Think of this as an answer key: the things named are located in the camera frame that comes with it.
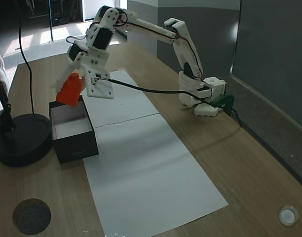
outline white robotic arm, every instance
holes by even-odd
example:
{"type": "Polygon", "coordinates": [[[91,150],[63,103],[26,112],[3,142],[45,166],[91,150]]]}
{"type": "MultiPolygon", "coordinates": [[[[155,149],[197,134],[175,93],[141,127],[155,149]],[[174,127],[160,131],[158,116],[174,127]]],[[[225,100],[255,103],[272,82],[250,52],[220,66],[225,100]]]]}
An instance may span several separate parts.
{"type": "MultiPolygon", "coordinates": [[[[101,7],[86,31],[86,43],[76,40],[69,48],[67,54],[69,65],[57,81],[57,93],[60,92],[73,70],[82,68],[88,96],[113,99],[112,84],[104,80],[110,78],[109,72],[105,69],[105,63],[109,57],[106,50],[113,37],[114,29],[119,28],[147,34],[173,45],[183,69],[179,73],[180,90],[205,98],[208,102],[224,96],[226,83],[223,80],[202,78],[203,68],[185,22],[171,18],[164,24],[171,30],[138,19],[137,14],[129,10],[101,7]]],[[[190,107],[199,104],[194,111],[196,115],[215,116],[220,110],[201,104],[200,100],[187,94],[180,94],[179,99],[190,107]]]]}

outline open box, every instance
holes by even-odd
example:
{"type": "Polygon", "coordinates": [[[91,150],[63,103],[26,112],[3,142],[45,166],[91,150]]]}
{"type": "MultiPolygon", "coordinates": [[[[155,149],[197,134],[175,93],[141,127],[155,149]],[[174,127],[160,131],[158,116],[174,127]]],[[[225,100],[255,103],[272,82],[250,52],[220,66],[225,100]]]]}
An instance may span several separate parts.
{"type": "Polygon", "coordinates": [[[84,100],[75,107],[49,103],[53,147],[60,163],[98,154],[95,132],[84,100]]]}

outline gray wall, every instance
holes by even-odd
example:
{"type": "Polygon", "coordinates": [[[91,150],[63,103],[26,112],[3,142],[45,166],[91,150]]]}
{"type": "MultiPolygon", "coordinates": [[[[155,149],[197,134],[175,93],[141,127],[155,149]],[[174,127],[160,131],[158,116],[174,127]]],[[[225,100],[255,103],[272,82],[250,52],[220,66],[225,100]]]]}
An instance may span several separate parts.
{"type": "MultiPolygon", "coordinates": [[[[158,10],[156,6],[129,0],[128,9],[137,12],[140,19],[156,25],[158,24],[158,10]]],[[[157,56],[157,40],[152,37],[137,32],[128,32],[128,41],[140,44],[154,56],[157,56]]]]}
{"type": "MultiPolygon", "coordinates": [[[[197,48],[204,77],[230,75],[236,42],[238,10],[205,7],[159,7],[158,22],[174,17],[186,22],[197,48]]],[[[181,71],[171,45],[158,42],[157,57],[174,71],[181,71]]]]}
{"type": "Polygon", "coordinates": [[[302,0],[243,0],[232,73],[302,126],[302,0]]]}
{"type": "MultiPolygon", "coordinates": [[[[186,22],[197,48],[204,77],[230,74],[236,42],[240,0],[129,0],[128,9],[139,18],[164,26],[174,17],[186,22]]],[[[172,45],[139,33],[128,33],[134,41],[179,72],[181,67],[172,45]]]]}

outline white paper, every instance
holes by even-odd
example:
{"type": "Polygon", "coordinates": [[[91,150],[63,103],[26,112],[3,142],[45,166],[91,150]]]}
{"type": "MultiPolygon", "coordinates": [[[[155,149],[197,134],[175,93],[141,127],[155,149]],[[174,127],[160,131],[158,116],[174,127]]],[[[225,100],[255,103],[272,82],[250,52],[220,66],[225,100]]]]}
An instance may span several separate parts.
{"type": "Polygon", "coordinates": [[[139,116],[96,128],[100,154],[84,159],[105,234],[151,237],[226,206],[165,119],[139,116]]]}
{"type": "MultiPolygon", "coordinates": [[[[111,78],[137,86],[125,71],[113,72],[111,78]]],[[[141,91],[113,84],[113,92],[115,98],[112,100],[88,97],[86,90],[82,92],[94,128],[158,114],[157,109],[141,91]]]]}

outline orange object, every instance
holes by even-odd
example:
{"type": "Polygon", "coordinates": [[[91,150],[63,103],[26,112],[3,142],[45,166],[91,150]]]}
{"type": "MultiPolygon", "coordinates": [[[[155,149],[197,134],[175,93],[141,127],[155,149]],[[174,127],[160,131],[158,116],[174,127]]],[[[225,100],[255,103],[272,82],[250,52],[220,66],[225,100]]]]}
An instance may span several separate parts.
{"type": "Polygon", "coordinates": [[[77,73],[72,73],[59,93],[56,100],[60,103],[76,106],[82,90],[82,80],[77,73]]]}

